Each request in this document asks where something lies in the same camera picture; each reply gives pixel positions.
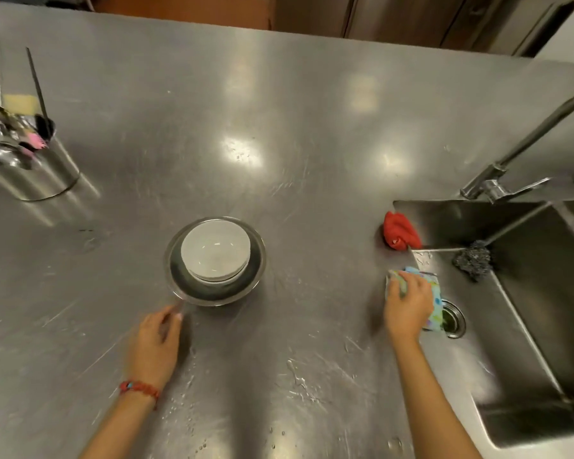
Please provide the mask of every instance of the hand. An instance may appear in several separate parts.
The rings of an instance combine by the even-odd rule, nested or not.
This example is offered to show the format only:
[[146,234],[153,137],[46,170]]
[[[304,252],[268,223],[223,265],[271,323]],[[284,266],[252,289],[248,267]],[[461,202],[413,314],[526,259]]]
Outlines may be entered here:
[[[173,306],[146,316],[131,342],[128,357],[128,379],[147,383],[163,390],[172,377],[179,352],[181,314],[172,314]],[[169,319],[166,339],[162,341],[160,326]]]
[[434,301],[429,282],[416,274],[398,272],[408,284],[404,298],[400,298],[400,284],[392,278],[389,283],[389,297],[385,303],[385,326],[394,345],[417,343],[421,329],[434,310]]

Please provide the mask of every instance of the red rag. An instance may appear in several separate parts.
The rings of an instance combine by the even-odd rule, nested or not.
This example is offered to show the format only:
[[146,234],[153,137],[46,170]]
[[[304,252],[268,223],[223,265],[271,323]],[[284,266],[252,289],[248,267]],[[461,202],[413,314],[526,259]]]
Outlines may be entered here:
[[383,236],[387,245],[398,251],[405,251],[409,246],[420,250],[421,239],[410,221],[399,212],[389,211],[383,222]]

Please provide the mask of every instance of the faucet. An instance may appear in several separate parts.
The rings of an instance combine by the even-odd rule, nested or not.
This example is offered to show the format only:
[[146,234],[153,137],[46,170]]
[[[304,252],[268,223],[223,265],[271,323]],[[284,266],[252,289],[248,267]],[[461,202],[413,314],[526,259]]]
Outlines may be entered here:
[[531,190],[546,184],[551,179],[550,177],[545,177],[533,184],[524,186],[520,190],[511,192],[499,183],[499,179],[506,173],[508,170],[508,164],[510,164],[511,161],[516,159],[527,148],[536,143],[540,138],[546,135],[549,130],[573,112],[574,97],[568,99],[558,107],[553,114],[548,116],[538,127],[531,131],[528,136],[517,143],[517,145],[502,159],[491,163],[488,167],[483,169],[480,174],[460,190],[461,195],[466,198],[466,200],[475,200],[481,194],[484,194],[488,197],[489,201],[494,203],[496,201],[511,200],[516,196],[530,192]]

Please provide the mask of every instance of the stainless steel sink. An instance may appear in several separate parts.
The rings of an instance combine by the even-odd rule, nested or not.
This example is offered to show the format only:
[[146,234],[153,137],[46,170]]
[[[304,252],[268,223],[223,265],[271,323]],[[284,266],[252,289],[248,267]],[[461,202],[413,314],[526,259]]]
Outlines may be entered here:
[[[574,202],[397,201],[419,231],[422,270],[467,331],[451,345],[499,448],[574,436]],[[490,239],[494,271],[472,282],[451,264]]]

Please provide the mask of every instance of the person's left hand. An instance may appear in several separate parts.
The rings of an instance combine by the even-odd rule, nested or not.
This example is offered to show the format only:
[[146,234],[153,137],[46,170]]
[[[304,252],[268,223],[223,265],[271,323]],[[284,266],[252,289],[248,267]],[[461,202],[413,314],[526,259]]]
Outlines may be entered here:
[[[147,383],[163,390],[172,377],[179,352],[179,334],[183,316],[172,314],[173,306],[149,314],[141,322],[131,342],[127,376],[129,380]],[[161,323],[169,319],[168,335],[162,341]]]

